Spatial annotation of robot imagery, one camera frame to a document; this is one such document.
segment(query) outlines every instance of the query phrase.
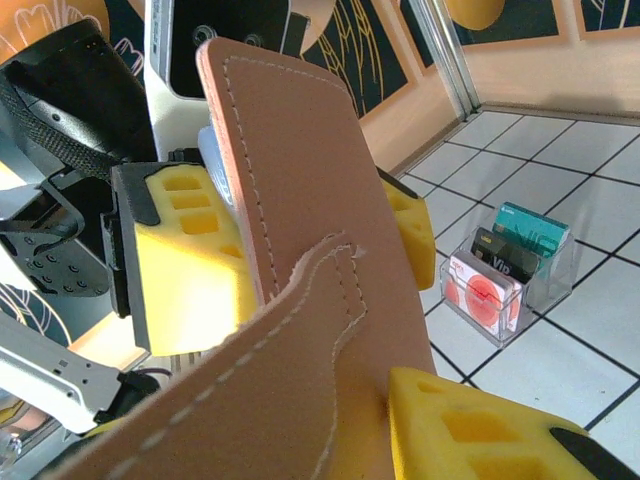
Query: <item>leather piece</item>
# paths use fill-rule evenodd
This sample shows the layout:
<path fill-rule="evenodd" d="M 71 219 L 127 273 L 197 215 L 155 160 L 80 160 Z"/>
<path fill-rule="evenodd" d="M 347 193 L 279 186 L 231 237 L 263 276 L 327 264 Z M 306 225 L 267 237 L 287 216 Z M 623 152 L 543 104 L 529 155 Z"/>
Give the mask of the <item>leather piece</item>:
<path fill-rule="evenodd" d="M 434 368 L 351 99 L 324 70 L 225 39 L 198 62 L 267 305 L 58 478 L 393 478 L 389 370 Z"/>

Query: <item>yellow foam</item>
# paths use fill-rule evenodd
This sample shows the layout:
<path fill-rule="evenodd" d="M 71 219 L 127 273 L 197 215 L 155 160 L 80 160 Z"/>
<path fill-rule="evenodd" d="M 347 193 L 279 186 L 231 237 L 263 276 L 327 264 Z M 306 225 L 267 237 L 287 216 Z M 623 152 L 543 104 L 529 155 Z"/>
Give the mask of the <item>yellow foam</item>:
<path fill-rule="evenodd" d="M 220 344 L 255 312 L 256 296 L 234 219 L 203 167 L 147 177 L 160 224 L 135 224 L 151 353 Z"/>
<path fill-rule="evenodd" d="M 436 270 L 436 242 L 427 204 L 424 199 L 411 198 L 385 181 L 382 185 L 395 214 L 418 289 L 431 288 Z"/>
<path fill-rule="evenodd" d="M 396 480 L 593 479 L 549 433 L 588 435 L 567 420 L 411 368 L 389 389 Z"/>

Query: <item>black strap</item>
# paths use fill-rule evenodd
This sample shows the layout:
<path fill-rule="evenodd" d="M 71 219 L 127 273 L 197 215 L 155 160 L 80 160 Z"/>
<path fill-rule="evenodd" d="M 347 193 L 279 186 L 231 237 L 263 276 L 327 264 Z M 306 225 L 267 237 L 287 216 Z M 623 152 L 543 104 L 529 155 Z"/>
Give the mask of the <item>black strap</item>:
<path fill-rule="evenodd" d="M 15 119 L 20 132 L 65 165 L 88 177 L 96 177 L 110 183 L 111 167 L 118 165 L 119 162 L 109 155 L 92 150 L 63 135 L 36 117 L 27 108 L 4 73 L 0 72 L 0 102 Z"/>

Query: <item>tile floor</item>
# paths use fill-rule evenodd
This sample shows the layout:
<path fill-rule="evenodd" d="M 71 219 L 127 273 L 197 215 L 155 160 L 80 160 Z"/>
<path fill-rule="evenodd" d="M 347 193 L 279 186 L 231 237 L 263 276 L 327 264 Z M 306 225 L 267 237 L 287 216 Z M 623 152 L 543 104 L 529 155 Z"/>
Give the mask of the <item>tile floor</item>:
<path fill-rule="evenodd" d="M 640 127 L 483 112 L 401 179 L 424 196 L 438 265 L 491 208 L 571 225 L 573 294 L 496 349 L 421 293 L 440 375 L 572 420 L 640 472 Z"/>

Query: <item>clear acrylic card holder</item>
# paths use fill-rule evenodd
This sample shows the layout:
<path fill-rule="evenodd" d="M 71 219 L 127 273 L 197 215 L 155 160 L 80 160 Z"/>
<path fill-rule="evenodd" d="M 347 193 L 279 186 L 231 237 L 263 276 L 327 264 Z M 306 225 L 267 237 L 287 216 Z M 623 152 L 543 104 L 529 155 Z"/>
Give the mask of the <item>clear acrylic card holder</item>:
<path fill-rule="evenodd" d="M 571 294 L 575 281 L 574 239 L 571 234 L 553 256 L 538 257 L 538 268 L 526 283 L 520 283 L 488 263 L 471 258 L 477 267 L 462 268 L 459 259 L 472 253 L 477 232 L 493 231 L 498 210 L 489 215 L 440 266 L 440 287 L 444 303 L 482 335 L 503 348 L 534 319 Z"/>

